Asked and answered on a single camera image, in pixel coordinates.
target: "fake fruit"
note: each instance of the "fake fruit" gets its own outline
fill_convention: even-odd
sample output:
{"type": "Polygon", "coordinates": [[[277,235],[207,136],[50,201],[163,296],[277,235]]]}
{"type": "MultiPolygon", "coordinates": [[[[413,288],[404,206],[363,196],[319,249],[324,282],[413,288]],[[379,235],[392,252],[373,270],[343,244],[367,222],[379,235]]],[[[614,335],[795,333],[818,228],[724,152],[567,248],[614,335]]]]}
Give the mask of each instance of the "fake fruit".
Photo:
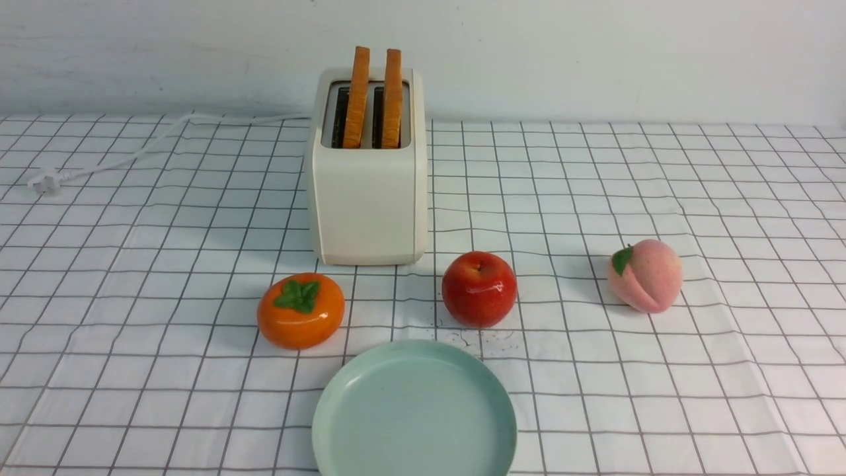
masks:
{"type": "Polygon", "coordinates": [[[517,278],[499,256],[467,252],[450,263],[441,284],[443,303],[468,327],[491,327],[503,320],[517,300],[517,278]]]}
{"type": "Polygon", "coordinates": [[[663,241],[643,240],[608,260],[608,284],[642,313],[662,313],[682,289],[682,261],[663,241]]]}
{"type": "Polygon", "coordinates": [[[286,349],[316,346],[338,330],[345,302],[338,283],[324,274],[294,274],[278,281],[259,302],[261,334],[286,349]]]}

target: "toaster slot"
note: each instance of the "toaster slot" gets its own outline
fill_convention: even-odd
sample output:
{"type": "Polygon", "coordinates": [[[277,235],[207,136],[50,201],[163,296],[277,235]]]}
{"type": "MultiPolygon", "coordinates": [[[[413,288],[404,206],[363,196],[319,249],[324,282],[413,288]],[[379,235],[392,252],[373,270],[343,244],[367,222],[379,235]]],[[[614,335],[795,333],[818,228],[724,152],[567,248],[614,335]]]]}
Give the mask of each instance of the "toaster slot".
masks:
{"type": "Polygon", "coordinates": [[[373,88],[373,141],[374,149],[382,148],[382,121],[385,114],[385,86],[373,88]]]}
{"type": "Polygon", "coordinates": [[[339,149],[343,145],[343,127],[347,122],[347,106],[349,105],[349,86],[338,88],[338,99],[335,101],[335,114],[332,121],[332,148],[339,149]]]}

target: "bread slice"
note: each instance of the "bread slice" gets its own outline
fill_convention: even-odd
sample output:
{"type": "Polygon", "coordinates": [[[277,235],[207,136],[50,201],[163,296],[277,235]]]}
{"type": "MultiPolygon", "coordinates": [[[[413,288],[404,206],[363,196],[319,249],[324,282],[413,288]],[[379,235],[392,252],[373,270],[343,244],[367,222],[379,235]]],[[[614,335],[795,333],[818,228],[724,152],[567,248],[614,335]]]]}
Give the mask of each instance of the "bread slice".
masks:
{"type": "Polygon", "coordinates": [[[402,53],[399,50],[387,50],[383,110],[382,148],[399,148],[399,123],[403,115],[402,53]]]}
{"type": "Polygon", "coordinates": [[[370,83],[370,48],[355,47],[353,77],[349,85],[347,119],[343,124],[343,144],[345,149],[361,147],[361,131],[365,125],[367,109],[367,88],[370,83]]]}

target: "plate rim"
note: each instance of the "plate rim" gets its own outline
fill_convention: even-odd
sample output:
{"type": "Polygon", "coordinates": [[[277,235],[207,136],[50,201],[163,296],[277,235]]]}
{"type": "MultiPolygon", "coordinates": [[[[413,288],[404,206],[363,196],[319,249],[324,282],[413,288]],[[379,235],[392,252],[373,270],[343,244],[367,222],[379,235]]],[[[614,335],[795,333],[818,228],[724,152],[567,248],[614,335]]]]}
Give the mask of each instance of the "plate rim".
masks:
{"type": "Polygon", "coordinates": [[[505,385],[503,385],[503,382],[497,377],[497,375],[495,373],[493,373],[492,370],[490,370],[485,365],[485,363],[480,358],[478,358],[477,356],[475,356],[475,355],[473,355],[473,354],[471,354],[471,353],[469,353],[469,352],[467,352],[463,349],[459,349],[456,346],[451,346],[449,344],[446,344],[446,343],[438,341],[438,340],[428,340],[428,339],[392,340],[392,341],[389,341],[389,342],[383,342],[381,344],[373,346],[370,349],[367,349],[366,351],[362,352],[361,354],[359,354],[359,355],[353,357],[352,359],[350,359],[349,362],[344,364],[340,368],[340,370],[338,370],[332,376],[332,378],[329,379],[329,382],[326,384],[326,387],[324,387],[323,391],[321,392],[320,398],[317,400],[317,405],[316,405],[316,408],[315,408],[314,416],[311,419],[311,447],[312,447],[313,456],[315,458],[315,463],[317,465],[317,471],[319,472],[319,474],[321,474],[323,476],[343,476],[340,473],[329,473],[329,472],[327,472],[330,469],[329,461],[326,461],[325,457],[321,457],[321,455],[326,455],[326,452],[317,450],[317,448],[319,446],[321,446],[320,445],[321,444],[320,439],[322,437],[321,437],[320,432],[315,431],[316,428],[319,428],[319,426],[316,423],[318,422],[319,419],[323,419],[323,420],[326,419],[326,417],[321,418],[321,415],[324,412],[327,411],[327,399],[329,398],[329,396],[331,394],[335,394],[336,392],[343,392],[343,386],[346,384],[346,382],[348,382],[350,380],[349,378],[347,378],[347,376],[354,376],[359,371],[359,366],[365,365],[365,364],[362,364],[362,362],[365,361],[365,359],[362,359],[362,357],[367,356],[368,354],[373,354],[373,353],[377,353],[377,352],[380,352],[380,351],[384,352],[386,350],[390,350],[392,347],[395,347],[395,348],[398,348],[398,349],[403,349],[406,346],[412,346],[411,348],[414,348],[414,346],[421,346],[421,347],[427,347],[428,346],[428,347],[440,348],[440,349],[443,349],[446,352],[452,352],[453,355],[463,356],[463,358],[466,359],[466,362],[471,363],[472,366],[476,366],[478,368],[478,370],[481,371],[483,374],[488,374],[490,377],[492,377],[492,381],[494,382],[494,386],[496,388],[496,391],[502,392],[502,395],[505,396],[505,401],[508,403],[508,405],[507,405],[508,410],[505,412],[506,413],[505,418],[508,419],[508,424],[513,430],[508,432],[507,437],[513,442],[513,444],[510,445],[509,448],[508,448],[508,453],[509,453],[508,454],[508,465],[505,468],[503,468],[503,472],[501,474],[500,473],[494,473],[494,474],[491,474],[490,476],[506,476],[508,474],[508,472],[511,470],[511,467],[514,465],[514,459],[516,458],[516,455],[517,455],[517,439],[518,439],[518,436],[519,436],[519,430],[517,428],[517,414],[516,414],[516,411],[514,410],[514,403],[511,400],[511,395],[508,393],[508,390],[505,388],[505,385]]]}

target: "pink peach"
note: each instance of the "pink peach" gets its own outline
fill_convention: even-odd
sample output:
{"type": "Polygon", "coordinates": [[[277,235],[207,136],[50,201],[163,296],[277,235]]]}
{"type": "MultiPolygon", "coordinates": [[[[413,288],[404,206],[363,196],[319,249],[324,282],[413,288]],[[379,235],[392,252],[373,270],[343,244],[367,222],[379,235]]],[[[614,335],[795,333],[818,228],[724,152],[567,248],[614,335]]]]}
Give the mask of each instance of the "pink peach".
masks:
{"type": "Polygon", "coordinates": [[[662,313],[682,289],[682,260],[663,241],[643,240],[608,260],[608,284],[642,313],[662,313]]]}

